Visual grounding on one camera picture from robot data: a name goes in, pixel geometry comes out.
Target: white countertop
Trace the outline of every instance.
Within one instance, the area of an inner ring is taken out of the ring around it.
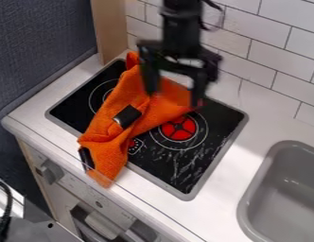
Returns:
[[[83,173],[77,138],[44,116],[45,112],[102,68],[92,56],[2,120],[5,128],[78,177]],[[101,192],[126,206],[135,216],[180,241],[251,241],[236,220],[236,206],[267,151],[279,141],[297,140],[314,147],[314,128],[277,112],[255,107],[235,92],[232,76],[224,74],[209,94],[246,112],[250,120],[195,199],[179,200],[127,169]]]

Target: knob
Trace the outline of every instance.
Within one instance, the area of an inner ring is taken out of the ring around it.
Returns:
[[[36,172],[50,185],[64,176],[61,167],[50,160],[46,160],[40,168],[36,167]]]

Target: orange cloth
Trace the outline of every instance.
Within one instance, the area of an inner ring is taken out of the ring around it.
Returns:
[[[90,150],[95,163],[96,170],[88,171],[88,175],[105,187],[110,185],[126,164],[131,138],[190,111],[189,92],[169,79],[162,79],[162,92],[158,95],[146,94],[135,52],[127,56],[127,69],[89,128],[78,139],[82,147]],[[142,116],[123,130],[113,118],[130,104]]]

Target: sink basin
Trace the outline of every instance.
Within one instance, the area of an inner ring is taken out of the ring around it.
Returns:
[[[314,147],[272,147],[239,202],[237,219],[252,241],[314,242]]]

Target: black cable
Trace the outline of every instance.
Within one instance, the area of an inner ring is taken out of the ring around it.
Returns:
[[[0,219],[0,242],[4,242],[8,235],[13,197],[11,191],[9,190],[9,187],[2,181],[0,181],[0,187],[3,189],[8,197],[6,210]]]

